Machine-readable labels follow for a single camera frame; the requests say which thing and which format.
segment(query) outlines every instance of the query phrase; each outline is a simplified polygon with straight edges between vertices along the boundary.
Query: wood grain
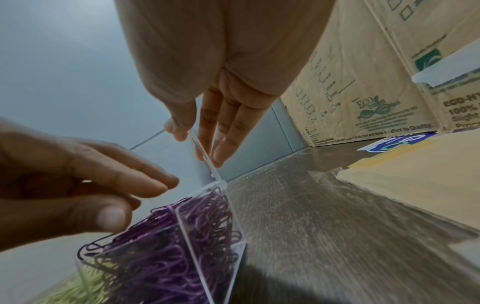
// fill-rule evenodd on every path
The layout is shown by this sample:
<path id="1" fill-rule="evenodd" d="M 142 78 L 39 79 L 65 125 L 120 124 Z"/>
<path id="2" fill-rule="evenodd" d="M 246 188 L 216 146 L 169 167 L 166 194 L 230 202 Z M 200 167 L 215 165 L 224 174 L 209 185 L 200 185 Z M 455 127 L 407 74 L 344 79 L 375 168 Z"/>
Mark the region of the wood grain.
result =
<path id="1" fill-rule="evenodd" d="M 309 173 L 368 143 L 307 148 L 230 183 L 248 241 L 232 304 L 480 302 L 476 270 L 448 247 L 474 232 Z"/>

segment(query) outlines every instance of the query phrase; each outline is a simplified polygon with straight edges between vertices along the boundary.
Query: cardboard box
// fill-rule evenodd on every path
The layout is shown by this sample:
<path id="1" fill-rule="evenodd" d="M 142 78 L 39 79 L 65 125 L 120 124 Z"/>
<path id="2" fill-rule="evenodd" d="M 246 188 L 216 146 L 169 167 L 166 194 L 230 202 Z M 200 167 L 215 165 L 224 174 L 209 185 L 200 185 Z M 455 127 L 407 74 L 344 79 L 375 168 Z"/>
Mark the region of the cardboard box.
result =
<path id="1" fill-rule="evenodd" d="M 321 146 L 480 123 L 480 73 L 435 88 L 411 79 L 480 37 L 479 10 L 478 0 L 338 0 L 281 97 L 304 139 Z"/>

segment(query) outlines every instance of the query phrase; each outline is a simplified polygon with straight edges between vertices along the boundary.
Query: human hand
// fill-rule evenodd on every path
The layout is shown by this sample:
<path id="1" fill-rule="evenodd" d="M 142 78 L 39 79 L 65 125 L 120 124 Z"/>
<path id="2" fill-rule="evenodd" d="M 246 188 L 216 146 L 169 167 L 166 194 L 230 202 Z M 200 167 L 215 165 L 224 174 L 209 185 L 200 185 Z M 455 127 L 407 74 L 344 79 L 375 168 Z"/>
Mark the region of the human hand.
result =
<path id="1" fill-rule="evenodd" d="M 334 3 L 116 0 L 140 78 L 169 109 L 165 130 L 177 140 L 187 138 L 203 93 L 198 139 L 216 167 L 307 63 Z"/>
<path id="2" fill-rule="evenodd" d="M 43 134 L 0 118 L 0 252 L 83 232 L 121 232 L 141 198 L 178 178 L 110 143 Z"/>

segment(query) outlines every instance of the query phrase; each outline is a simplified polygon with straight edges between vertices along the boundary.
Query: wooden surface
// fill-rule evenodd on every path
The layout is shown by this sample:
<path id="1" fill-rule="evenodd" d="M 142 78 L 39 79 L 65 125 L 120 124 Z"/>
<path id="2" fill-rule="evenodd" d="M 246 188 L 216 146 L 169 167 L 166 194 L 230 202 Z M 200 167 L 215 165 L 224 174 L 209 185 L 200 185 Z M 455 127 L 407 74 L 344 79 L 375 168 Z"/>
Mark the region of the wooden surface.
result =
<path id="1" fill-rule="evenodd" d="M 368 143 L 307 148 L 229 184 L 248 241 L 231 304 L 480 303 L 476 270 L 448 247 L 475 233 L 322 174 L 371 156 L 356 151 Z"/>

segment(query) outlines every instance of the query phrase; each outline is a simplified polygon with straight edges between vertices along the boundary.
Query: blue sticker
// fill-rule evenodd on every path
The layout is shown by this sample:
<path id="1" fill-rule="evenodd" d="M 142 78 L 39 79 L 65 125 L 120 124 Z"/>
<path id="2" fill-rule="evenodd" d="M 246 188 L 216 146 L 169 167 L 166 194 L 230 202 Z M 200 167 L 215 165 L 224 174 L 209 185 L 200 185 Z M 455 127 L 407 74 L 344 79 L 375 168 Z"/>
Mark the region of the blue sticker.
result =
<path id="1" fill-rule="evenodd" d="M 435 132 L 414 134 L 407 136 L 387 137 L 374 142 L 358 151 L 368 151 L 372 153 L 382 153 L 389 151 L 399 145 L 413 145 L 435 135 Z"/>

